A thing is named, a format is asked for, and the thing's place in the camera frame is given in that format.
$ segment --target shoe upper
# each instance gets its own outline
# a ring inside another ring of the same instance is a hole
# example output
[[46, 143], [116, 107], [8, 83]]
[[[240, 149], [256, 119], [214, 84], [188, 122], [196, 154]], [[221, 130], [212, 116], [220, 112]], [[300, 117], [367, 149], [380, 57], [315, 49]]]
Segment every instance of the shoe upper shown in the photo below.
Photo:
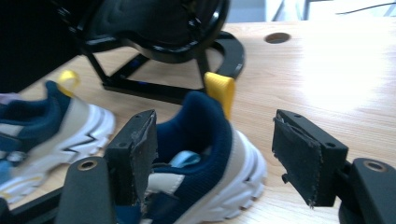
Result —
[[221, 180], [230, 157], [233, 131], [218, 101], [192, 91], [169, 121], [157, 126], [158, 154], [154, 163], [169, 163], [179, 152], [201, 156], [182, 168], [153, 169], [148, 191], [154, 192], [146, 218], [152, 223], [174, 223]]
[[48, 81], [46, 88], [47, 99], [14, 100], [0, 110], [0, 171], [19, 165], [30, 149], [59, 131], [71, 99], [55, 82]]

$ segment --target black device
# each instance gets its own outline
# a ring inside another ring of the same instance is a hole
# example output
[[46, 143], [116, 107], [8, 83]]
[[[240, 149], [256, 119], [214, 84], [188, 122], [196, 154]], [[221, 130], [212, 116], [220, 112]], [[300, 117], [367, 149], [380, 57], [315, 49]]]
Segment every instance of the black device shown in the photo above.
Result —
[[342, 201], [340, 223], [396, 223], [396, 171], [371, 159], [347, 161], [348, 148], [305, 117], [277, 110], [273, 152], [282, 175], [311, 206]]

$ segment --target black metal stand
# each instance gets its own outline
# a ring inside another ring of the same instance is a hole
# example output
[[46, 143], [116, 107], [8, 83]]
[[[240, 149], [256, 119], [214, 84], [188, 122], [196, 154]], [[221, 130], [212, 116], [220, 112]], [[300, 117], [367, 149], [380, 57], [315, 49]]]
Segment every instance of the black metal stand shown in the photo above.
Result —
[[[223, 56], [222, 65], [214, 72], [222, 76], [237, 79], [245, 62], [245, 51], [242, 44], [233, 35], [227, 32], [220, 32], [212, 48], [220, 52]], [[149, 60], [149, 58], [142, 54], [137, 54], [111, 76], [106, 75], [93, 54], [86, 52], [85, 55], [90, 60], [99, 78], [101, 78], [104, 88], [108, 91], [117, 91], [173, 104], [181, 104], [187, 92], [192, 91], [192, 89], [187, 88], [128, 79]], [[195, 60], [198, 64], [203, 86], [201, 89], [195, 91], [205, 91], [204, 76], [206, 72], [210, 71], [205, 52], [197, 53]]]

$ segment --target bolt hole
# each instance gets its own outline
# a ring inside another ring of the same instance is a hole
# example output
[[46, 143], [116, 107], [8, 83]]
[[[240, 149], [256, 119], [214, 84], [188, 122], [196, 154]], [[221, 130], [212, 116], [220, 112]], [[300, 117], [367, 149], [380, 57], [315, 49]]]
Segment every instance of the bolt hole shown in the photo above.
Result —
[[126, 143], [118, 143], [117, 146], [118, 147], [126, 147]]
[[269, 44], [281, 44], [290, 39], [290, 35], [285, 33], [274, 33], [264, 38], [265, 42]]
[[80, 171], [88, 171], [95, 167], [97, 164], [97, 161], [84, 161], [78, 165], [78, 169]]
[[376, 172], [386, 172], [387, 171], [387, 167], [385, 167], [383, 164], [378, 163], [376, 161], [365, 161], [363, 164], [370, 170], [373, 170]]
[[335, 147], [335, 144], [334, 144], [334, 143], [326, 143], [326, 146], [328, 146], [328, 147]]

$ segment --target yellow plastic piece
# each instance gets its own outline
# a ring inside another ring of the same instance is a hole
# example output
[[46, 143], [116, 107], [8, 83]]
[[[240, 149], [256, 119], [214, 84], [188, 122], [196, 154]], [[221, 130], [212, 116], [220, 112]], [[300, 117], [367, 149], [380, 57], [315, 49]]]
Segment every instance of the yellow plastic piece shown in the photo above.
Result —
[[207, 94], [221, 103], [226, 119], [230, 119], [235, 95], [234, 79], [208, 72], [205, 74], [205, 85]]
[[80, 79], [77, 73], [71, 70], [65, 70], [58, 77], [58, 88], [61, 92], [69, 97], [74, 96], [74, 90], [80, 83]]

